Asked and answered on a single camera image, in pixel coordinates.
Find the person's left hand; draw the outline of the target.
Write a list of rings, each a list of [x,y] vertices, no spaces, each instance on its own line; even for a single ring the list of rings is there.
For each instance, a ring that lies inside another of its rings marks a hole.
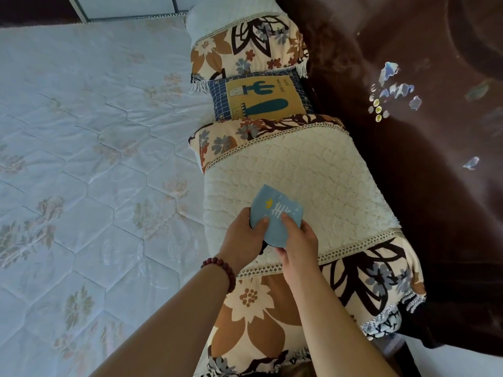
[[[264,236],[255,236],[250,226],[250,207],[243,208],[226,231],[216,258],[227,263],[235,275],[261,252]]]

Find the person's right hand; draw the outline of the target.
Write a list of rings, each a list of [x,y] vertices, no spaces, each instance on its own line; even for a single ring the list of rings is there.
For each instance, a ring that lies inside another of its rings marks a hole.
[[[288,236],[283,248],[275,247],[282,262],[287,284],[293,290],[300,284],[301,277],[318,269],[318,238],[311,226],[301,221],[301,234]]]

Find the small blue printed cloth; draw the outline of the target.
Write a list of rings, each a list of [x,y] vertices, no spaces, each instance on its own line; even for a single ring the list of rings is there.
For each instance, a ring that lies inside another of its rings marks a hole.
[[[304,209],[298,202],[264,184],[251,203],[249,215],[249,225],[252,229],[255,229],[262,218],[269,218],[260,254],[268,246],[283,248],[286,245],[288,232],[281,219],[283,213],[287,214],[300,228],[303,212]]]

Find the person's right forearm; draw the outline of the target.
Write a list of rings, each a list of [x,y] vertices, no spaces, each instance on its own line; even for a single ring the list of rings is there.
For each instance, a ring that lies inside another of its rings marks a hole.
[[[317,377],[398,377],[363,335],[316,263],[284,263]]]

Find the person's left forearm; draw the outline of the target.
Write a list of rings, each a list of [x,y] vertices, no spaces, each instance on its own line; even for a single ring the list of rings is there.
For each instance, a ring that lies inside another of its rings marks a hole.
[[[236,276],[218,258],[202,268],[90,377],[192,377]]]

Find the large floral cream quilted pillow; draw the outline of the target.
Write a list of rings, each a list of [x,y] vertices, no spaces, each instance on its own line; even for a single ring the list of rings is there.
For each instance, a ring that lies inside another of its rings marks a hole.
[[[343,123],[323,114],[221,120],[188,139],[204,175],[205,236],[215,256],[226,230],[264,184],[298,202],[318,240],[318,264],[368,340],[389,354],[402,317],[425,301],[418,257]],[[273,247],[236,276],[208,339],[207,377],[275,374],[311,361]]]

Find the blue cactus print cushion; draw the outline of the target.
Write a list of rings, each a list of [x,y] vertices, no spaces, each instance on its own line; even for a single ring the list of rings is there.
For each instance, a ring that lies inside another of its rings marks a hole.
[[[293,114],[315,113],[295,70],[211,80],[208,88],[216,120],[280,120]]]

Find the brown plush flower blanket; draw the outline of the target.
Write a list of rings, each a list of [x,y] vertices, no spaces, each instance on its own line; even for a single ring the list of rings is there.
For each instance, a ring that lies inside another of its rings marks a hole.
[[[430,342],[503,356],[503,0],[276,0],[420,259]]]

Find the white quilted floral mattress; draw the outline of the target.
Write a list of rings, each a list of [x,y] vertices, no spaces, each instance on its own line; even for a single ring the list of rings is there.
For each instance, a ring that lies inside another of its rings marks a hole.
[[[184,20],[0,29],[0,377],[88,377],[208,255]]]

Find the floral white quilted pillow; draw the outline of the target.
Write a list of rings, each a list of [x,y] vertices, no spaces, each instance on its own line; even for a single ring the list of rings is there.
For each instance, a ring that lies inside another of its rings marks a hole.
[[[201,0],[185,16],[191,37],[191,92],[214,80],[295,70],[307,78],[303,34],[275,0]]]

